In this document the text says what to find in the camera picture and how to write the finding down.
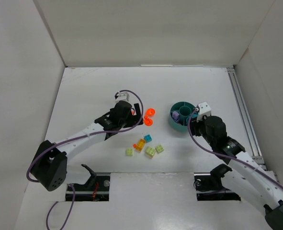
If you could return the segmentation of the teal square lego brick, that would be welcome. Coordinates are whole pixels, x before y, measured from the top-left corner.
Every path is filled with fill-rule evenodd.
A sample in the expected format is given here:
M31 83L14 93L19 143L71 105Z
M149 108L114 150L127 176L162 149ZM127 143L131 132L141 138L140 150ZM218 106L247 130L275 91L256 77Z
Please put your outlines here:
M151 142L151 141L152 141L151 135L145 135L145 136L144 136L144 140L146 141L146 143Z

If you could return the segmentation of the teal round divided container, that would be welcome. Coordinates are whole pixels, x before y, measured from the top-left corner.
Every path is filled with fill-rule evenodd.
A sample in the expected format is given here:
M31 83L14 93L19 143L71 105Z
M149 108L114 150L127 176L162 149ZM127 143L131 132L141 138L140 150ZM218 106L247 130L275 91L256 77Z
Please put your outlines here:
M180 120L178 123L173 121L171 118L171 113L176 110L180 113ZM195 110L195 106L189 102L177 102L175 103L169 112L169 125L171 128L178 132L187 132L187 124L186 119L191 116L191 113Z

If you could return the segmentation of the purple lego brick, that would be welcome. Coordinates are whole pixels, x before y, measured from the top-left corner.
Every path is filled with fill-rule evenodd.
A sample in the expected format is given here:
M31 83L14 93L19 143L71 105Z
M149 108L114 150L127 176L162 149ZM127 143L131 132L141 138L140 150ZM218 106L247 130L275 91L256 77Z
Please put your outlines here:
M179 122L180 120L180 113L176 110L174 110L172 113L171 113L171 118L173 119L173 121L175 121L176 123Z

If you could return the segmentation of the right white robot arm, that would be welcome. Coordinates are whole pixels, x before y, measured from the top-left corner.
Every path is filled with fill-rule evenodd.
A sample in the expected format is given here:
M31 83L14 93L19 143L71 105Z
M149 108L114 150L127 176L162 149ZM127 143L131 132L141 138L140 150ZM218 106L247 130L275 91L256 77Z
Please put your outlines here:
M227 135L223 120L218 116L190 115L187 128L192 139L202 137L211 147L209 153L223 161L205 178L196 178L195 189L206 193L231 190L259 210L273 230L283 230L283 185Z

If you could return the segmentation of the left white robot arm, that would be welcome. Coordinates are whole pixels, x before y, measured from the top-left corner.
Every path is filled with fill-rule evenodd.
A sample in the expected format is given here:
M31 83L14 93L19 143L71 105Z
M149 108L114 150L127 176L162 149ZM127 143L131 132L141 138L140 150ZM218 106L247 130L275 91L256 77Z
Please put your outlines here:
M58 143L45 140L27 171L28 180L40 183L49 192L62 184L92 187L96 173L86 164L71 168L69 161L89 147L143 124L142 112L142 103L118 101L114 108L77 134Z

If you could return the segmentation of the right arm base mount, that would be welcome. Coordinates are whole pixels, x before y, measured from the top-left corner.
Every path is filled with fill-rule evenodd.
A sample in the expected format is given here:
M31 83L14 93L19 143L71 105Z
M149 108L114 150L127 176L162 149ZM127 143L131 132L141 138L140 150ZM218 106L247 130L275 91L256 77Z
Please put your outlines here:
M195 172L193 186L198 201L241 201L239 195L223 187L221 179L232 169L220 164L210 172Z

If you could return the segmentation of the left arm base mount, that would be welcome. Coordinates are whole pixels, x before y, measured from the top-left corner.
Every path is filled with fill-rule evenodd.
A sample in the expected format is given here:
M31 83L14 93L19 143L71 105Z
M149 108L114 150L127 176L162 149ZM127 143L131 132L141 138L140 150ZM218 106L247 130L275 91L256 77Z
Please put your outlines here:
M111 174L95 172L86 164L71 167L67 173L65 200L101 202L109 200Z

